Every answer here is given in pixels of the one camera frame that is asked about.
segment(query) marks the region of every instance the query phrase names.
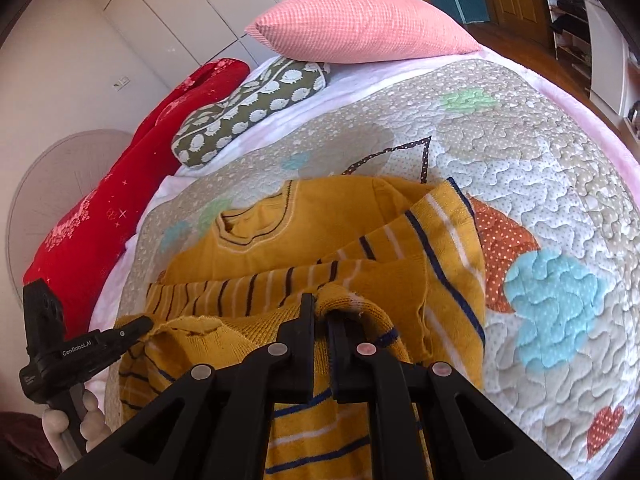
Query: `quilt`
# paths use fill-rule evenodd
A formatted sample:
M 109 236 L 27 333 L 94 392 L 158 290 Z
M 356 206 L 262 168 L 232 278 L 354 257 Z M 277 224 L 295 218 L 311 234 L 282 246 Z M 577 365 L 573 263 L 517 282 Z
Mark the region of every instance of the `quilt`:
M 640 413 L 638 208 L 574 120 L 492 62 L 396 83 L 197 180 L 146 219 L 118 314 L 141 312 L 221 211 L 341 173 L 453 177 L 478 199 L 484 394 L 574 478 L 597 478 Z M 113 372 L 105 406 L 117 426 Z

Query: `round headboard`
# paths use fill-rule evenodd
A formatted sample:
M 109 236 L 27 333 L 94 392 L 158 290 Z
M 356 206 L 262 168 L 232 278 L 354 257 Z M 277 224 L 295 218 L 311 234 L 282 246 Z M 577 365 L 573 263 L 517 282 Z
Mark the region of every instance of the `round headboard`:
M 131 142 L 118 130 L 74 134 L 47 149 L 15 191 L 6 226 L 9 278 L 22 304 L 22 276 L 58 221 L 91 192 Z

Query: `dark red cloth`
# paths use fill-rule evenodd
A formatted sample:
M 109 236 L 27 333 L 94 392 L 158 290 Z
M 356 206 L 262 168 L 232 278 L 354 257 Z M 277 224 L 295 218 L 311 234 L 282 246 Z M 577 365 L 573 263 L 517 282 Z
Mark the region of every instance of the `dark red cloth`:
M 218 102 L 249 73 L 246 63 L 207 63 L 172 91 L 136 130 L 94 191 L 84 197 L 38 248 L 23 282 L 43 278 L 64 309 L 66 337 L 86 332 L 111 269 L 162 180 L 180 163 L 171 141 L 194 110 Z

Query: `yellow sweater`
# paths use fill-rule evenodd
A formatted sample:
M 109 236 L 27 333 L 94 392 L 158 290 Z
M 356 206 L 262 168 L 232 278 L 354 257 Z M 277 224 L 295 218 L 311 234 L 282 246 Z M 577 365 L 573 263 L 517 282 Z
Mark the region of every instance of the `yellow sweater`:
M 303 292 L 316 295 L 318 316 L 359 312 L 376 345 L 404 361 L 448 361 L 480 387 L 484 260 L 472 210 L 452 180 L 429 191 L 395 178 L 329 177 L 222 214 L 149 289 L 156 325 L 123 358 L 125 418 L 193 364 L 233 365 L 273 342 Z M 314 399 L 276 406 L 267 474 L 368 474 L 366 407 L 336 404 L 328 386 L 318 340 Z

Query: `orange polka dot patch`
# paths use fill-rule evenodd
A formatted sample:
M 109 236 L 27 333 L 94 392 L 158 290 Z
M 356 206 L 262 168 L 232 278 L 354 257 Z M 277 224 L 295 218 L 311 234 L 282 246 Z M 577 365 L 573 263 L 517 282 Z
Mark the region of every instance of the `orange polka dot patch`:
M 587 432 L 587 458 L 591 458 L 611 439 L 616 433 L 625 409 L 618 406 L 612 410 L 609 406 L 601 409 L 593 419 Z
M 524 227 L 500 211 L 471 198 L 486 273 L 486 307 L 496 312 L 513 309 L 504 296 L 502 286 L 507 270 L 521 254 L 537 251 L 540 245 Z

